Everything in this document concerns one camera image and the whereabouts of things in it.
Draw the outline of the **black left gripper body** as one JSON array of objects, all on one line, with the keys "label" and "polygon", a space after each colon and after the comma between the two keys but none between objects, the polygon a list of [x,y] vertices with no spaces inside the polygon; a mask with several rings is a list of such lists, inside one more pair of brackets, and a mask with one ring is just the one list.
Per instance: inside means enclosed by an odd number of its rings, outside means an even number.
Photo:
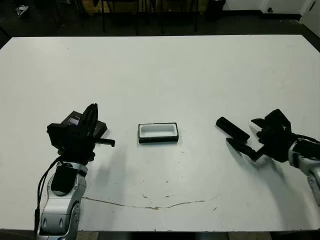
[{"label": "black left gripper body", "polygon": [[64,161],[87,165],[88,162],[94,160],[96,144],[115,147],[115,140],[95,135],[97,125],[97,121],[94,123],[79,122],[78,125],[66,127],[59,150]]}]

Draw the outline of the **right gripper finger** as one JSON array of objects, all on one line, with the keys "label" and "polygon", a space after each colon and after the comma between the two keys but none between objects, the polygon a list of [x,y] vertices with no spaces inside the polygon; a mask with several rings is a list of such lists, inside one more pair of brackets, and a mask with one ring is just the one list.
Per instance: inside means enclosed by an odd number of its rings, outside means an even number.
[{"label": "right gripper finger", "polygon": [[255,118],[252,119],[251,122],[258,126],[261,130],[266,127],[266,120],[264,118]]},{"label": "right gripper finger", "polygon": [[255,160],[256,157],[256,151],[253,150],[250,146],[242,143],[242,142],[238,142],[237,140],[235,140],[234,138],[230,138],[227,137],[226,141],[238,152],[245,154],[246,156],[248,156],[251,160]]}]

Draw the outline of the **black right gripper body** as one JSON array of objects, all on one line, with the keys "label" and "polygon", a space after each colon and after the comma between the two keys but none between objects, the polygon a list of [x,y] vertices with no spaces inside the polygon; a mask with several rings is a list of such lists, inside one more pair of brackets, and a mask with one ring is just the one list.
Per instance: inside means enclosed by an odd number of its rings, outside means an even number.
[{"label": "black right gripper body", "polygon": [[289,160],[289,149],[297,140],[292,132],[291,125],[258,125],[261,130],[256,133],[258,141],[263,146],[251,157],[252,161],[257,161],[263,155],[284,163]]}]

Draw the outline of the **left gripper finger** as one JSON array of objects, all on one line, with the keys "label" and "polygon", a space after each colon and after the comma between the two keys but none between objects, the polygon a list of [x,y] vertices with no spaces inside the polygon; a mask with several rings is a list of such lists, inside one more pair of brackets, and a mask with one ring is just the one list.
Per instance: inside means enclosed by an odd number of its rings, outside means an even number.
[{"label": "left gripper finger", "polygon": [[90,116],[89,116],[89,135],[94,136],[94,132],[98,122],[98,104],[93,103],[90,105]]},{"label": "left gripper finger", "polygon": [[79,120],[79,128],[80,132],[84,134],[86,137],[90,136],[91,129],[90,129],[90,120],[91,120],[91,108],[92,105],[90,104],[82,113],[82,116]]}]

